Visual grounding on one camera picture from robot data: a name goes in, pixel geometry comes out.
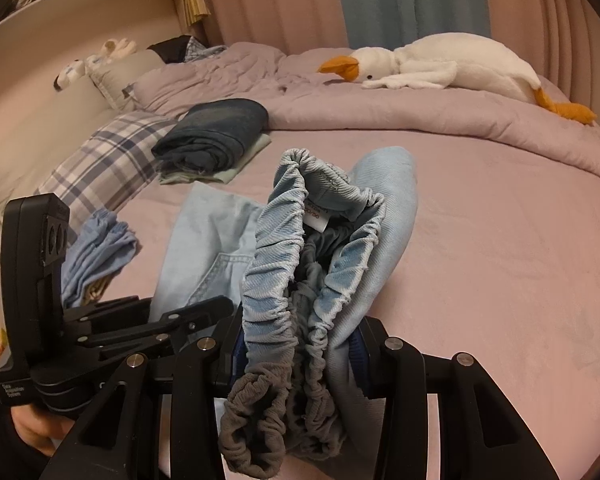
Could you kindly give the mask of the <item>person's left hand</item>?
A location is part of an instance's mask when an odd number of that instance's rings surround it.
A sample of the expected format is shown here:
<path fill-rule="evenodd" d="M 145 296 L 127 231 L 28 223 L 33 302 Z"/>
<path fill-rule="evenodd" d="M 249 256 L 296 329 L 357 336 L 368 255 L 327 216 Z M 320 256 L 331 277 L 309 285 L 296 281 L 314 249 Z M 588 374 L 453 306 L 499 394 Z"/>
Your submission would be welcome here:
<path fill-rule="evenodd" d="M 20 439 L 47 457 L 55 454 L 57 445 L 74 424 L 73 420 L 46 412 L 34 404 L 13 406 L 10 414 Z"/>

